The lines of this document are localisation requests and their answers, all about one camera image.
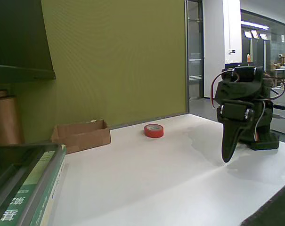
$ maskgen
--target metal frame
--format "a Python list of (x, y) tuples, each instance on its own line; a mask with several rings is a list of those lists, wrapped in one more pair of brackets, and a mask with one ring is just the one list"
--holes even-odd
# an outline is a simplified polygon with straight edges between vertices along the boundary
[(190, 109), (189, 109), (189, 75), (188, 75), (188, 63), (189, 63), (189, 59), (188, 59), (188, 5), (187, 2), (191, 1), (191, 2), (197, 2), (198, 3), (198, 14), (199, 14), (199, 18), (198, 20), (195, 20), (196, 22), (199, 23), (199, 32), (201, 34), (200, 37), (200, 45), (201, 45), (201, 78), (200, 78), (200, 82), (199, 82), (199, 95), (201, 98), (204, 97), (204, 29), (203, 29), (203, 4), (202, 4), (202, 0), (185, 0), (184, 1), (184, 12), (185, 12), (185, 73), (186, 73), (186, 112), (189, 113)]
[(186, 113), (189, 113), (189, 76), (188, 76), (188, 15), (187, 15), (187, 0), (184, 0), (184, 31), (185, 31), (185, 103), (186, 103)]

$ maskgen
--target glass door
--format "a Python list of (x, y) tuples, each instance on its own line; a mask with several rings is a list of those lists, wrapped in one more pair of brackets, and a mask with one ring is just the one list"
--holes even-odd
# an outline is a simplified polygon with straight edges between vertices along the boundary
[(200, 0), (187, 1), (187, 73), (189, 100), (204, 97), (203, 15)]

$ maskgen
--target copper cylinder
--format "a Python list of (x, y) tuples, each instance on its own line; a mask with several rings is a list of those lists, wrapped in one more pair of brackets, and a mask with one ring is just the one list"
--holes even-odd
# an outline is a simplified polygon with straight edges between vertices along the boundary
[(24, 135), (17, 113), (16, 97), (0, 90), (0, 145), (23, 144)]

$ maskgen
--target open cardboard box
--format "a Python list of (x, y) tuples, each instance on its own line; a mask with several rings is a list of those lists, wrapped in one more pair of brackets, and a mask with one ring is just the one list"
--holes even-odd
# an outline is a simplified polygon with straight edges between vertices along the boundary
[(51, 141), (66, 145), (66, 154), (111, 143), (110, 129), (104, 120), (56, 125)]

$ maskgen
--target roll of tape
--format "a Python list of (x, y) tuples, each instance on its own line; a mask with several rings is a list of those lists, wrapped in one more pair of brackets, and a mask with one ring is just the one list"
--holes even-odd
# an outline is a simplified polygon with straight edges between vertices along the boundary
[(159, 138), (164, 135), (163, 126), (158, 124), (148, 124), (144, 127), (144, 134), (147, 137)]
[(0, 145), (23, 143), (24, 135), (17, 111), (16, 98), (0, 96)]

